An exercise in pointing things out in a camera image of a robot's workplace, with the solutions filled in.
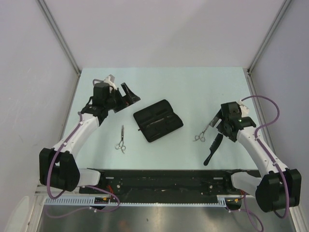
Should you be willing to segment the black handle comb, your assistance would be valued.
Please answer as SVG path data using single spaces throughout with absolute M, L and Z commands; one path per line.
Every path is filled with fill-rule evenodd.
M 214 153 L 216 152 L 217 149 L 213 149 L 212 145 L 210 146 L 210 154 L 208 155 L 208 157 L 204 160 L 203 165 L 207 166 L 212 158 L 212 156 L 214 155 Z

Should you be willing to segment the black zip tool case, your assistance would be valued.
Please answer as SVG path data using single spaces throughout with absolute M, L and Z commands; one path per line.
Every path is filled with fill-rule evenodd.
M 171 104 L 163 99 L 133 114 L 147 142 L 152 143 L 181 128 L 183 121 L 173 111 Z

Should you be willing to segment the long black barber comb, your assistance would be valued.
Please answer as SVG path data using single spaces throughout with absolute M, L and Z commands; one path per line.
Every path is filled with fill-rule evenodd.
M 147 125 L 145 125 L 145 126 L 143 126 L 143 127 L 144 127 L 144 128 L 148 128 L 148 127 L 152 126 L 153 124 L 159 123 L 159 122 L 161 122 L 161 121 L 164 121 L 164 120 L 166 120 L 166 119 L 168 119 L 168 118 L 172 118 L 172 117 L 173 117 L 172 115 L 166 116 L 166 117 L 164 117 L 164 118 L 161 118 L 161 119 L 159 119 L 159 120 L 156 120 L 156 121 L 154 121 L 154 122 L 151 122 L 151 123 L 149 123 L 149 124 L 147 124 Z

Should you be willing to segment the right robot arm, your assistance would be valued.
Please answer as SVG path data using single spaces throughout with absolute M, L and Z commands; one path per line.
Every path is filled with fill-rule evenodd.
M 234 143 L 240 143 L 254 161 L 260 177 L 246 171 L 235 171 L 223 181 L 228 194 L 243 190 L 255 197 L 264 212 L 295 207 L 300 202 L 301 174 L 289 169 L 274 153 L 256 131 L 254 121 L 248 116 L 249 109 L 241 101 L 221 104 L 211 121 L 220 134 Z

